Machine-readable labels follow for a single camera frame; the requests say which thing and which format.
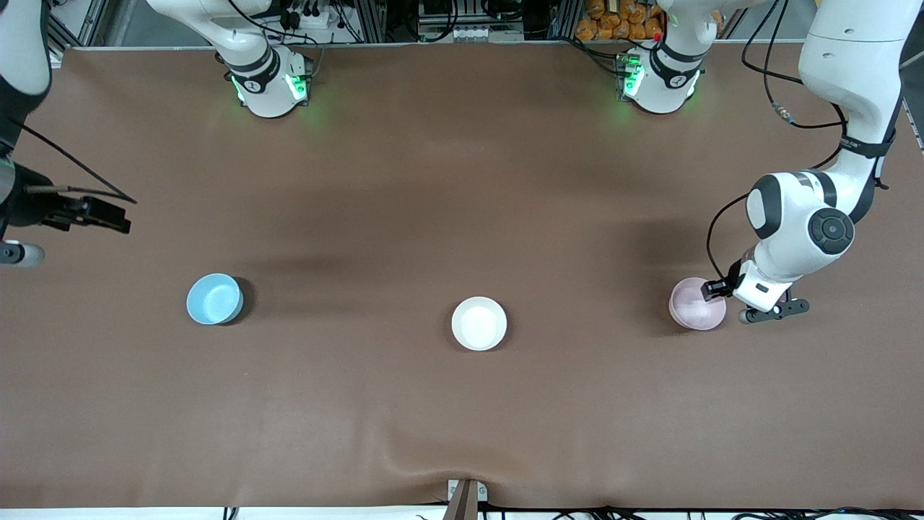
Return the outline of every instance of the white bowl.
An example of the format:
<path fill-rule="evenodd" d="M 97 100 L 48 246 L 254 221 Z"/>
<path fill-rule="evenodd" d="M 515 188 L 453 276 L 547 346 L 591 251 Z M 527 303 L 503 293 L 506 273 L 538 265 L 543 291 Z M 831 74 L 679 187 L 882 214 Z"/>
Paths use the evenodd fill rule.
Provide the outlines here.
<path fill-rule="evenodd" d="M 473 296 L 456 307 L 452 325 L 453 335 L 463 347 L 472 351 L 488 351 L 504 338 L 507 314 L 491 298 Z"/>

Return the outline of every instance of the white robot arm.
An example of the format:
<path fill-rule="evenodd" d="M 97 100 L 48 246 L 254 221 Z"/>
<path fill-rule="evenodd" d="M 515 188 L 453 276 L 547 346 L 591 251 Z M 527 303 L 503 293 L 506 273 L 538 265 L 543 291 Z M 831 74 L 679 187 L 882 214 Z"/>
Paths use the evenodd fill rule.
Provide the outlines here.
<path fill-rule="evenodd" d="M 311 62 L 288 47 L 270 45 L 261 30 L 240 14 L 262 13 L 271 0 L 148 0 L 148 4 L 215 47 L 231 71 L 240 102 L 257 116 L 278 118 L 308 102 Z"/>
<path fill-rule="evenodd" d="M 746 322 L 779 319 L 793 282 L 840 258 L 854 239 L 879 184 L 894 137 L 901 80 L 899 56 L 920 0 L 828 0 L 821 3 L 799 58 L 802 81 L 844 109 L 848 123 L 833 167 L 773 173 L 747 198 L 760 241 L 721 280 L 706 283 L 709 300 L 734 295 Z"/>
<path fill-rule="evenodd" d="M 715 41 L 712 12 L 755 6 L 764 0 L 659 0 L 667 13 L 663 39 L 650 48 L 636 47 L 640 67 L 625 83 L 624 96 L 654 114 L 674 112 L 693 95 L 700 64 Z"/>
<path fill-rule="evenodd" d="M 7 226 L 45 226 L 67 231 L 72 225 L 100 226 L 128 233 L 125 210 L 96 197 L 59 194 L 41 173 L 13 161 L 13 150 L 26 116 L 51 87 L 46 45 L 49 2 L 0 0 L 0 239 Z M 0 266 L 34 267 L 44 260 L 35 244 L 0 241 Z"/>

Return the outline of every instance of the black cable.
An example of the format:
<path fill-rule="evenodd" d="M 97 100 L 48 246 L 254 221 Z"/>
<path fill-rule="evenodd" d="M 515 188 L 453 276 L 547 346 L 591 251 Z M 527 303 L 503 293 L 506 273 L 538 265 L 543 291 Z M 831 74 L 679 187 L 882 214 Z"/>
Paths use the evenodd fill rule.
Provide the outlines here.
<path fill-rule="evenodd" d="M 616 58 L 616 55 L 615 55 L 615 54 L 613 54 L 613 55 L 608 55 L 608 54 L 603 53 L 603 52 L 600 52 L 600 51 L 594 51 L 594 50 L 588 48 L 588 47 L 587 47 L 585 44 L 583 44 L 582 42 L 580 42 L 580 41 L 578 41 L 578 40 L 575 40 L 574 38 L 568 38 L 567 36 L 556 36 L 555 38 L 553 38 L 553 40 L 559 40 L 559 41 L 562 41 L 562 42 L 571 43 L 571 45 L 573 45 L 575 48 L 577 48 L 578 50 L 580 50 L 581 52 L 583 52 L 584 54 L 586 54 L 586 55 L 590 58 L 590 60 L 593 61 L 594 65 L 596 65 L 597 67 L 599 67 L 601 70 L 604 70 L 604 71 L 606 71 L 606 72 L 608 72 L 608 73 L 610 73 L 610 74 L 613 74 L 614 76 L 625 76 L 625 75 L 626 75 L 624 72 L 621 72 L 621 71 L 616 70 L 616 69 L 614 69 L 614 68 L 609 68 L 609 67 L 607 67 L 605 64 L 601 63 L 601 62 L 597 59 L 598 57 L 600 57 L 600 58 L 611 59 L 611 60 L 612 60 L 612 59 L 615 59 L 615 58 Z"/>
<path fill-rule="evenodd" d="M 773 44 L 776 42 L 776 35 L 779 32 L 780 27 L 783 23 L 783 16 L 786 13 L 786 8 L 789 6 L 789 0 L 784 0 L 783 8 L 780 10 L 780 16 L 776 19 L 776 24 L 773 27 L 773 34 L 771 35 L 770 42 L 767 44 L 767 52 L 764 54 L 763 68 L 759 68 L 756 65 L 753 65 L 752 63 L 748 62 L 748 49 L 750 48 L 751 44 L 754 43 L 754 39 L 757 37 L 758 33 L 760 32 L 760 29 L 762 29 L 763 26 L 770 19 L 770 16 L 773 14 L 773 11 L 776 10 L 776 7 L 779 5 L 779 3 L 780 3 L 780 0 L 773 1 L 770 8 L 767 9 L 767 14 L 764 15 L 763 19 L 760 21 L 760 24 L 757 26 L 757 29 L 755 29 L 754 32 L 751 34 L 750 38 L 748 38 L 748 42 L 745 43 L 744 48 L 741 50 L 741 63 L 744 64 L 745 67 L 751 70 L 754 70 L 755 72 L 759 72 L 761 76 L 763 76 L 763 90 L 767 94 L 767 100 L 770 101 L 770 104 L 773 106 L 773 109 L 776 110 L 777 114 L 779 114 L 780 117 L 783 118 L 784 117 L 783 113 L 785 112 L 785 109 L 782 108 L 780 105 L 777 105 L 776 100 L 773 99 L 773 95 L 770 92 L 769 78 L 777 78 L 779 80 L 791 81 L 799 85 L 804 84 L 802 80 L 799 78 L 795 78 L 793 76 L 789 76 L 786 74 L 780 74 L 778 72 L 773 72 L 770 70 L 770 56 L 773 52 Z M 844 118 L 844 113 L 841 111 L 840 106 L 834 103 L 831 103 L 831 106 L 834 108 L 834 111 L 837 113 L 837 116 L 839 119 L 838 121 L 831 122 L 831 123 L 821 123 L 817 125 L 803 125 L 789 118 L 788 114 L 786 118 L 784 118 L 784 120 L 789 125 L 792 125 L 802 130 L 826 129 L 826 128 L 840 126 L 842 129 L 842 133 L 846 133 L 846 119 Z"/>
<path fill-rule="evenodd" d="M 783 25 L 783 15 L 786 14 L 786 8 L 788 6 L 789 6 L 789 0 L 784 0 L 783 8 L 780 9 L 780 16 L 776 19 L 776 25 L 773 26 L 773 34 L 770 36 L 770 43 L 767 44 L 767 52 L 764 54 L 764 57 L 763 57 L 764 72 L 761 73 L 763 76 L 763 90 L 764 92 L 767 93 L 767 99 L 770 100 L 771 105 L 776 103 L 776 101 L 773 100 L 773 95 L 770 93 L 770 76 L 767 75 L 766 71 L 770 67 L 770 54 L 773 52 L 773 43 L 776 41 L 776 34 L 777 32 L 780 31 L 780 26 Z M 776 8 L 776 5 L 774 5 L 771 8 L 771 10 L 768 11 L 767 14 L 770 14 L 774 8 Z"/>
<path fill-rule="evenodd" d="M 110 190 L 112 190 L 112 191 L 114 192 L 114 193 L 107 193 L 107 195 L 109 195 L 109 196 L 111 196 L 111 197 L 115 197 L 116 199 L 121 199 L 121 200 L 123 200 L 123 201 L 129 202 L 129 203 L 132 203 L 132 204 L 137 204 L 137 203 L 138 203 L 138 201 L 136 201 L 135 199 L 129 197 L 125 192 L 123 192 L 122 190 L 119 190 L 119 189 L 115 186 L 115 184 L 113 184 L 112 182 L 109 182 L 108 180 L 104 179 L 102 175 L 96 173 L 96 172 L 93 171 L 90 167 L 88 167 L 87 165 L 85 165 L 85 164 L 83 164 L 82 162 L 80 162 L 80 160 L 77 159 L 74 155 L 71 155 L 67 150 L 65 150 L 64 148 L 58 146 L 56 142 L 54 142 L 54 141 L 48 139 L 47 137 L 41 135 L 38 131 L 29 128 L 28 126 L 26 126 L 25 123 L 20 123 L 19 121 L 16 121 L 16 120 L 13 119 L 13 118 L 6 118 L 6 119 L 7 119 L 9 122 L 13 123 L 14 125 L 16 125 L 16 126 L 20 127 L 21 129 L 25 130 L 26 132 L 32 134 L 33 137 L 38 138 L 40 141 L 42 141 L 42 142 L 44 142 L 45 144 L 47 144 L 47 145 L 51 146 L 52 148 L 54 148 L 59 154 L 63 155 L 64 157 L 67 157 L 68 159 L 70 159 L 71 162 L 73 162 L 75 165 L 79 166 L 83 171 L 89 173 L 90 176 L 93 177 L 94 179 L 100 181 L 100 182 L 102 183 L 103 186 L 105 186 L 106 188 L 109 188 Z"/>
<path fill-rule="evenodd" d="M 125 200 L 117 193 L 104 192 L 103 190 L 94 190 L 91 188 L 79 188 L 76 186 L 28 186 L 26 192 L 29 194 L 41 193 L 87 193 L 89 195 L 101 195 L 103 197 L 113 197 L 119 200 Z"/>
<path fill-rule="evenodd" d="M 343 4 L 340 3 L 340 0 L 332 0 L 332 5 L 334 6 L 334 11 L 337 12 L 337 16 L 340 17 L 340 21 L 344 22 L 346 26 L 346 31 L 349 32 L 349 35 L 353 37 L 353 40 L 356 43 L 363 43 L 362 38 L 359 37 L 359 34 L 353 29 L 353 24 L 347 19 L 346 10 L 343 7 Z"/>
<path fill-rule="evenodd" d="M 417 29 L 411 26 L 414 19 L 419 19 L 419 15 L 416 12 L 411 13 L 409 9 L 409 7 L 413 6 L 416 2 L 415 0 L 407 0 L 405 2 L 404 4 L 405 6 L 405 13 L 404 13 L 405 28 L 407 29 L 407 32 L 410 33 L 411 37 L 414 38 L 414 41 L 421 42 L 421 43 L 439 42 L 446 36 L 449 36 L 450 34 L 452 34 L 453 29 L 456 28 L 456 23 L 459 20 L 459 8 L 458 8 L 458 5 L 456 5 L 456 0 L 448 0 L 448 2 L 449 2 L 449 9 L 446 11 L 446 27 L 443 29 L 443 32 L 441 32 L 436 38 L 428 38 L 426 36 L 421 36 L 417 32 Z"/>
<path fill-rule="evenodd" d="M 312 44 L 314 44 L 314 46 L 318 46 L 317 40 L 315 40 L 314 38 L 311 38 L 311 37 L 310 37 L 309 35 L 307 35 L 307 34 L 295 34 L 294 32 L 277 31 L 276 29 L 273 29 L 272 27 L 267 27 L 267 26 L 265 26 L 265 25 L 261 25 L 260 23 L 257 23 L 256 20 L 254 20 L 254 19 L 252 19 L 251 17 L 247 16 L 247 14 L 245 14 L 244 11 L 240 10 L 240 7 L 238 7 L 237 4 L 234 3 L 234 0 L 228 0 L 228 4 L 230 4 L 231 7 L 233 7 L 234 10 L 237 11 L 237 13 L 238 13 L 241 17 L 243 17 L 247 22 L 249 22 L 250 25 L 259 27 L 259 28 L 263 29 L 264 31 L 269 31 L 269 32 L 273 32 L 273 33 L 275 33 L 275 34 L 279 34 L 280 36 L 283 36 L 283 37 L 289 36 L 289 37 L 291 37 L 291 38 L 301 38 L 301 39 L 303 39 L 303 40 L 305 41 L 305 43 L 311 42 Z"/>
<path fill-rule="evenodd" d="M 481 10 L 484 11 L 484 14 L 489 17 L 499 20 L 499 21 L 514 21 L 517 19 L 523 18 L 523 8 L 521 7 L 517 11 L 499 13 L 497 11 L 491 10 L 488 8 L 488 0 L 481 0 Z"/>
<path fill-rule="evenodd" d="M 719 266 L 715 263 L 715 258 L 712 257 L 712 229 L 715 228 L 715 223 L 719 221 L 719 217 L 722 216 L 722 213 L 728 210 L 735 204 L 740 203 L 741 201 L 748 198 L 750 192 L 741 195 L 734 199 L 734 201 L 722 206 L 722 209 L 719 210 L 719 213 L 715 214 L 715 217 L 712 218 L 712 222 L 709 223 L 709 231 L 706 232 L 706 255 L 709 257 L 709 262 L 712 264 L 712 268 L 715 269 L 715 273 L 719 275 L 720 279 L 725 279 L 725 275 L 722 274 L 722 270 L 719 269 Z"/>

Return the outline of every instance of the blue bowl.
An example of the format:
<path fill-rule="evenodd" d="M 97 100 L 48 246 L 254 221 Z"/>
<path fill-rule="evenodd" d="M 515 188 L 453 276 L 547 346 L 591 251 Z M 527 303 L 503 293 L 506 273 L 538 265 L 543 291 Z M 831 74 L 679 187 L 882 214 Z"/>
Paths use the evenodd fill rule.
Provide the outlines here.
<path fill-rule="evenodd" d="M 186 297 L 189 317 L 203 325 L 227 323 L 237 317 L 244 306 L 244 295 L 237 282 L 224 274 L 214 273 L 192 284 Z"/>

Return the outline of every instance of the table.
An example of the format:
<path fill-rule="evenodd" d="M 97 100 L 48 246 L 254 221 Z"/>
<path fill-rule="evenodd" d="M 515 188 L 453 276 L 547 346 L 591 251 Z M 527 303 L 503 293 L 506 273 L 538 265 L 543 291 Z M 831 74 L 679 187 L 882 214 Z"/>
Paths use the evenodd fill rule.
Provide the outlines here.
<path fill-rule="evenodd" d="M 804 316 L 670 320 L 710 275 L 715 211 L 816 163 L 716 45 L 678 113 L 615 101 L 562 45 L 334 49 L 311 105 L 260 120 L 208 52 L 68 52 L 30 124 L 139 199 L 130 235 L 11 229 L 0 505 L 364 505 L 475 477 L 521 507 L 924 508 L 924 161 L 906 117 L 853 249 L 795 286 Z M 798 46 L 774 61 L 795 71 Z M 796 85 L 804 123 L 831 120 Z M 93 187 L 24 136 L 16 158 Z M 714 252 L 755 241 L 742 209 Z M 186 316 L 210 272 L 230 327 Z M 495 351 L 448 321 L 493 297 Z"/>

